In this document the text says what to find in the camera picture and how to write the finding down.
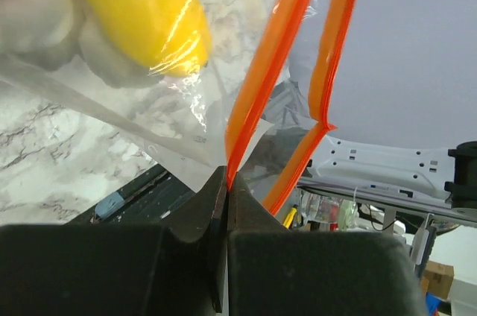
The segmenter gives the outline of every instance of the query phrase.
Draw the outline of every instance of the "cardboard box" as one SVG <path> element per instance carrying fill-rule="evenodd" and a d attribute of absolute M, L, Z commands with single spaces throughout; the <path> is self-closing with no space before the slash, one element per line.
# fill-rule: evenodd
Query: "cardboard box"
<path fill-rule="evenodd" d="M 429 281 L 427 292 L 440 299 L 448 299 L 454 281 L 453 266 L 429 261 L 424 271 L 424 277 Z"/>
<path fill-rule="evenodd" d="M 423 277 L 420 281 L 420 288 L 423 291 L 423 294 L 427 293 L 427 289 L 429 288 L 429 280 Z"/>

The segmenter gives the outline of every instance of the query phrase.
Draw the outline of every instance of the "blue tape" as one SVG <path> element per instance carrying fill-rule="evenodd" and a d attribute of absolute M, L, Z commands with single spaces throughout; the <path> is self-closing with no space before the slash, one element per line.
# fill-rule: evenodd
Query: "blue tape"
<path fill-rule="evenodd" d="M 99 218 L 104 219 L 124 206 L 125 203 L 124 198 L 118 192 L 114 192 L 96 204 L 95 213 Z"/>

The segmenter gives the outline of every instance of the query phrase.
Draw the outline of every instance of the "black clamp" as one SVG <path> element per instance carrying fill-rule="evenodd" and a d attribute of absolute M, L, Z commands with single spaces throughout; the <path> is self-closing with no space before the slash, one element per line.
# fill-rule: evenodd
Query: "black clamp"
<path fill-rule="evenodd" d="M 426 315 L 400 241 L 291 232 L 226 186 L 220 167 L 159 223 L 0 228 L 0 315 L 213 316 L 224 286 L 231 316 Z"/>
<path fill-rule="evenodd" d="M 469 213 L 477 210 L 477 142 L 466 142 L 449 150 L 455 158 L 454 181 L 444 190 L 451 193 L 452 208 Z"/>

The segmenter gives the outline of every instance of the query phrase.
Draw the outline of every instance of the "white marble countertop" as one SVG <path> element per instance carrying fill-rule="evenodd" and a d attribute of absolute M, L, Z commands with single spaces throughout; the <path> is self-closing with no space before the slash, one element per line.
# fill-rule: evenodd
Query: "white marble countertop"
<path fill-rule="evenodd" d="M 0 224 L 64 223 L 154 165 L 113 127 L 0 82 Z"/>

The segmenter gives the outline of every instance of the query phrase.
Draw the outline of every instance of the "ziplock bag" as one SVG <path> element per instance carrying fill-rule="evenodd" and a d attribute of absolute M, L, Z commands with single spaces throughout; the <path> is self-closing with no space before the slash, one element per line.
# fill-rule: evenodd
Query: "ziplock bag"
<path fill-rule="evenodd" d="M 213 171 L 275 1 L 0 0 L 0 79 L 118 127 L 179 178 Z"/>
<path fill-rule="evenodd" d="M 233 183 L 235 173 L 239 169 L 248 140 L 253 136 L 254 128 L 272 95 L 274 83 L 298 32 L 309 1 L 279 0 L 264 32 L 262 42 L 257 49 L 227 126 L 229 186 Z M 329 9 L 320 38 L 315 69 L 309 79 L 309 116 L 305 116 L 308 120 L 307 126 L 295 118 L 292 119 L 292 124 L 295 124 L 293 128 L 280 129 L 278 127 L 275 134 L 270 137 L 262 137 L 262 141 L 264 138 L 268 138 L 267 141 L 263 144 L 259 142 L 250 157 L 251 161 L 250 159 L 248 161 L 248 164 L 252 165 L 248 167 L 267 169 L 273 165 L 276 169 L 275 172 L 279 173 L 263 200 L 264 206 L 274 215 L 285 203 L 320 140 L 334 129 L 328 122 L 328 106 L 354 2 L 355 0 L 329 0 Z M 288 89 L 293 90 L 293 84 L 289 85 Z M 296 116 L 296 109 L 291 113 Z M 284 140 L 286 138 L 284 130 L 288 130 L 286 132 L 291 137 L 288 141 Z M 281 146 L 277 143 L 280 139 L 282 140 Z M 287 153 L 280 153 L 286 149 L 290 151 L 290 144 L 293 143 L 297 144 L 297 147 L 291 156 Z M 263 158 L 255 159 L 254 154 L 261 154 Z M 257 165 L 253 164 L 253 160 L 258 161 Z"/>
<path fill-rule="evenodd" d="M 315 178 L 300 184 L 409 200 L 416 209 L 452 208 L 443 189 L 455 173 L 448 150 L 477 137 L 477 126 L 469 123 L 477 102 L 477 80 L 469 73 L 476 3 L 357 1 L 329 108 L 339 128 L 312 156 L 307 169 Z M 316 36 L 319 19 L 309 20 L 313 24 L 302 29 L 308 38 Z M 303 61 L 300 71 L 312 67 Z M 300 92 L 308 94 L 305 84 Z M 401 158 L 406 163 L 398 166 Z"/>

